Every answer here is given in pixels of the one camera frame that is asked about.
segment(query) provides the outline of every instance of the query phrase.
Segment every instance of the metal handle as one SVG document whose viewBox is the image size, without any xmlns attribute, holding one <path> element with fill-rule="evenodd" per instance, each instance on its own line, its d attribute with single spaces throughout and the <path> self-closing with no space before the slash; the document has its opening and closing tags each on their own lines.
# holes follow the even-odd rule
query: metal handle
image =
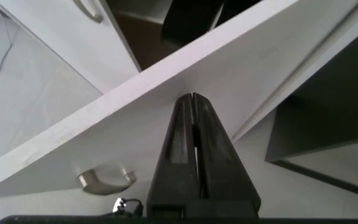
<svg viewBox="0 0 358 224">
<path fill-rule="evenodd" d="M 87 170 L 78 176 L 82 189 L 90 194 L 111 195 L 123 192 L 136 182 L 136 176 L 133 172 L 123 173 L 127 180 L 126 185 L 105 184 L 98 179 L 93 169 Z"/>
<path fill-rule="evenodd" d="M 95 13 L 95 15 L 92 15 L 84 6 L 84 4 L 81 2 L 81 0 L 73 0 L 73 2 L 80 8 L 80 10 L 92 21 L 97 22 L 98 24 L 102 22 L 103 16 Z"/>
</svg>

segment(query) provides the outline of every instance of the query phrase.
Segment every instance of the black plastic jaw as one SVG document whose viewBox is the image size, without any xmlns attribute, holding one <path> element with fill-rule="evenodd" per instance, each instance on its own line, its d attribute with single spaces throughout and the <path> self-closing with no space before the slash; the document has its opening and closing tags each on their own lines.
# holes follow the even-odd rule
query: black plastic jaw
<svg viewBox="0 0 358 224">
<path fill-rule="evenodd" d="M 148 217 L 257 218 L 260 197 L 212 104 L 175 103 L 147 199 Z"/>
</svg>

